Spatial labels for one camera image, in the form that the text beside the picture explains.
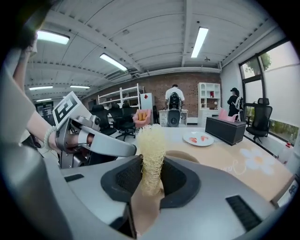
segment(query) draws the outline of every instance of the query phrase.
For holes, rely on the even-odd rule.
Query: white flower print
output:
[[[263,153],[257,148],[252,148],[251,151],[241,149],[240,153],[246,158],[245,164],[247,168],[252,170],[260,169],[267,175],[274,174],[271,165],[275,164],[275,159],[272,156],[264,157]]]

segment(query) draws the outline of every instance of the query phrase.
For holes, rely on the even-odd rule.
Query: fluorescent light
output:
[[[70,86],[70,88],[85,88],[85,89],[89,89],[90,87],[86,87],[86,86]]]
[[[37,102],[43,102],[43,101],[49,101],[49,100],[52,100],[52,98],[40,99],[40,100],[37,100]]]
[[[207,32],[208,32],[207,28],[199,28],[198,36],[196,39],[196,43],[191,58],[196,58],[198,56],[198,53],[200,52],[200,49],[203,45]]]
[[[67,44],[69,41],[68,36],[48,32],[48,31],[37,31],[37,38],[38,40],[45,40],[45,41],[60,43],[64,45]]]
[[[104,53],[100,56],[100,58],[107,61],[107,62],[109,62],[109,63],[111,63],[111,64],[113,64],[114,66],[116,66],[117,68],[119,68],[123,71],[127,70],[127,68],[124,67],[122,64],[118,63],[117,61],[115,61],[114,59],[112,59],[111,57],[107,56]]]
[[[53,86],[44,86],[44,87],[33,87],[29,88],[29,90],[40,90],[40,89],[47,89],[47,88],[53,88]]]

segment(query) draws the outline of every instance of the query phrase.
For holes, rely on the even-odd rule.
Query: black box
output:
[[[212,117],[206,119],[205,131],[232,146],[243,140],[245,128],[245,122],[228,122]]]

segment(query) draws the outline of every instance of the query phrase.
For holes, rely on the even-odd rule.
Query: rope bracelet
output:
[[[52,126],[51,128],[49,128],[47,130],[45,137],[44,137],[44,147],[45,148],[52,150],[52,148],[50,148],[50,146],[49,146],[49,137],[50,137],[50,134],[56,130],[57,130],[56,126]]]

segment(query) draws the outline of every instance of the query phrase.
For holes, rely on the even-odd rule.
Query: ceiling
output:
[[[64,0],[50,10],[42,29],[70,40],[67,45],[37,42],[26,73],[26,93],[32,100],[61,99],[73,90],[83,98],[148,71],[216,69],[268,19],[250,0]],[[199,27],[209,32],[192,59]],[[103,53],[128,71],[100,59]],[[28,90],[46,85],[53,88]]]

